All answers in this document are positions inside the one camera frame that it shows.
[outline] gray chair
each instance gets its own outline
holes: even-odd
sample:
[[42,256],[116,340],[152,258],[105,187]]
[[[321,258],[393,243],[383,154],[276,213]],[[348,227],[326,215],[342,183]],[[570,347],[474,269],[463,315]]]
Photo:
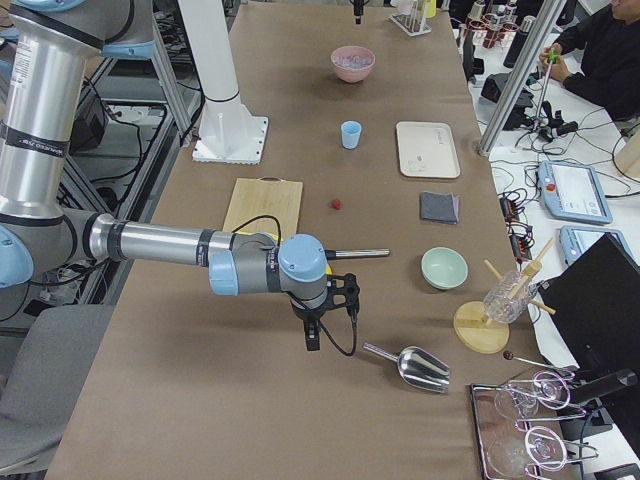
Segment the gray chair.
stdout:
[[112,313],[69,305],[36,318],[0,397],[0,475],[48,468]]

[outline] gray cloth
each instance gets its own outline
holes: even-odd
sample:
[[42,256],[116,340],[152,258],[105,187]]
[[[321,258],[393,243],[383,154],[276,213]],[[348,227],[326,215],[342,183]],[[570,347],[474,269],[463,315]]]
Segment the gray cloth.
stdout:
[[452,193],[422,192],[420,194],[420,218],[432,222],[458,223],[460,198]]
[[60,441],[112,313],[70,305],[38,316],[0,398],[0,468]]

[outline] green object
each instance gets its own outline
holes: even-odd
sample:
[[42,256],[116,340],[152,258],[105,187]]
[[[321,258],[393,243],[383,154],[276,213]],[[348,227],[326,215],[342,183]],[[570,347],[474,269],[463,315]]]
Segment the green object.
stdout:
[[558,63],[558,59],[560,58],[560,54],[555,50],[549,51],[549,63]]
[[464,283],[469,274],[462,255],[447,247],[435,247],[422,256],[422,275],[435,288],[449,290]]

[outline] cup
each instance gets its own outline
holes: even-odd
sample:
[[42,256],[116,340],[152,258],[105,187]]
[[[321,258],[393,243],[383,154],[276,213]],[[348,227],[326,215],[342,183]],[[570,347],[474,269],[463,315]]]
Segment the cup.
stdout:
[[342,124],[340,130],[342,131],[342,146],[349,150],[356,148],[360,141],[362,125],[355,120],[349,120]]
[[410,15],[413,9],[414,0],[400,0],[397,5],[397,10],[400,15]]

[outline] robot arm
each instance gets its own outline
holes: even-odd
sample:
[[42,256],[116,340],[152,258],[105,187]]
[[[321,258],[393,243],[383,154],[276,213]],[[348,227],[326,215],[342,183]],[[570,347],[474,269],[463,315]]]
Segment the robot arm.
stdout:
[[[151,0],[112,1],[108,16],[101,0],[20,0],[10,11],[20,39],[0,124],[0,288],[79,259],[150,259],[208,268],[221,295],[287,293],[309,350],[319,349],[320,317],[328,310],[347,308],[355,331],[355,277],[327,275],[325,251],[314,237],[295,235],[279,245],[265,234],[62,209],[56,193],[86,61],[101,53],[151,56]],[[336,303],[336,296],[344,301]]]

